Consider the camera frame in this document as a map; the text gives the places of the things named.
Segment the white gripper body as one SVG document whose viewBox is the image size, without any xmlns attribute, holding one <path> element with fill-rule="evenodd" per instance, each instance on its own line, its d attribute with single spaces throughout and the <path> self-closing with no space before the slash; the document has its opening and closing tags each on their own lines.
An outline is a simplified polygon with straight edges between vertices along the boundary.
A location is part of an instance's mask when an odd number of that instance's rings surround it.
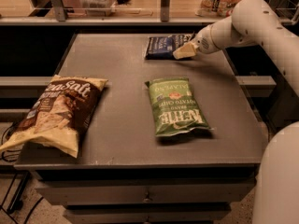
<svg viewBox="0 0 299 224">
<path fill-rule="evenodd" d="M 192 43 L 195 47 L 195 50 L 200 53 L 210 54 L 220 50 L 220 48 L 215 45 L 212 39 L 211 25 L 201 29 L 192 39 Z"/>
</svg>

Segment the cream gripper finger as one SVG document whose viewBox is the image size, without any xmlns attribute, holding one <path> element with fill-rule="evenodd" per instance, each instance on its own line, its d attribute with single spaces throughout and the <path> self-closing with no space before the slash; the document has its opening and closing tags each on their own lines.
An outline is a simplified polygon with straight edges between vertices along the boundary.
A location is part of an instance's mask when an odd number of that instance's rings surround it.
<svg viewBox="0 0 299 224">
<path fill-rule="evenodd" d="M 183 46 L 179 47 L 173 52 L 173 56 L 176 60 L 190 58 L 195 56 L 197 53 L 197 46 L 192 42 L 188 42 Z"/>
</svg>

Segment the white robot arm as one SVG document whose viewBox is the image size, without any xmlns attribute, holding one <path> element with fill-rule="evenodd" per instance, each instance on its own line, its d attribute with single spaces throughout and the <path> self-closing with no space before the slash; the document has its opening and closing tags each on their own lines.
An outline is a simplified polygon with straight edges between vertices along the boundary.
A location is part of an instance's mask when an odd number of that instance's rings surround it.
<svg viewBox="0 0 299 224">
<path fill-rule="evenodd" d="M 232 14 L 176 49 L 176 59 L 259 45 L 299 95 L 299 36 L 283 27 L 264 0 L 241 0 Z M 252 224 L 299 224 L 299 122 L 267 145 L 257 175 Z"/>
</svg>

